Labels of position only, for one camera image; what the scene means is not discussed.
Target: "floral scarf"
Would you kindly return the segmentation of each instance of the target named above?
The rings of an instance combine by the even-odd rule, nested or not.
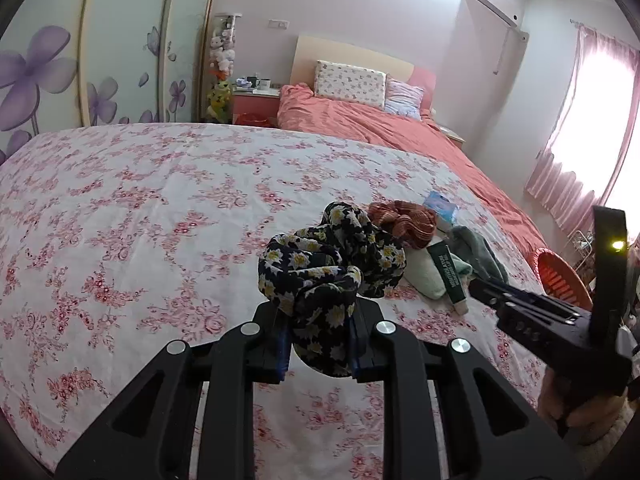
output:
[[[294,350],[333,377],[351,374],[349,320],[356,294],[382,298],[405,266],[404,249],[361,209],[329,204],[318,227],[273,237],[258,261],[258,288],[292,316]]]

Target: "air conditioner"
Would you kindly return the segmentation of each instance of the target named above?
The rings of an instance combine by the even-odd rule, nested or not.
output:
[[[500,16],[511,28],[519,28],[522,20],[522,9],[511,0],[478,0],[485,7]]]

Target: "red basket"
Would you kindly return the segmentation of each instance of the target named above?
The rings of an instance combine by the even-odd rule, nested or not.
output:
[[[260,114],[240,114],[236,118],[238,126],[259,126],[261,128],[273,128],[268,118]]]
[[[560,256],[549,249],[540,248],[528,259],[531,269],[548,295],[591,311],[593,302],[587,289],[572,267]]]

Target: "metal bolt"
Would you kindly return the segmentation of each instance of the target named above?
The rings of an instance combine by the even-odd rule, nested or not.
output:
[[[260,325],[254,322],[245,323],[240,327],[240,332],[244,335],[256,335],[260,332]]]
[[[459,354],[466,354],[467,352],[469,352],[469,350],[471,350],[471,345],[469,344],[469,341],[459,337],[451,342],[451,348],[453,351],[458,352]]]
[[[376,330],[381,334],[392,334],[396,331],[396,326],[390,321],[379,321]]]
[[[169,352],[169,354],[171,355],[178,355],[184,352],[186,348],[187,348],[187,345],[185,345],[184,341],[176,340],[176,341],[171,341],[166,346],[166,351]]]

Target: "wooden headboard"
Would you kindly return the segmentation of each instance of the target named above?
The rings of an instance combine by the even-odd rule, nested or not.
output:
[[[373,50],[312,36],[298,37],[289,84],[306,83],[309,88],[313,88],[316,62],[319,59],[380,70],[398,81],[419,86],[424,89],[422,108],[431,107],[436,76],[427,69]]]

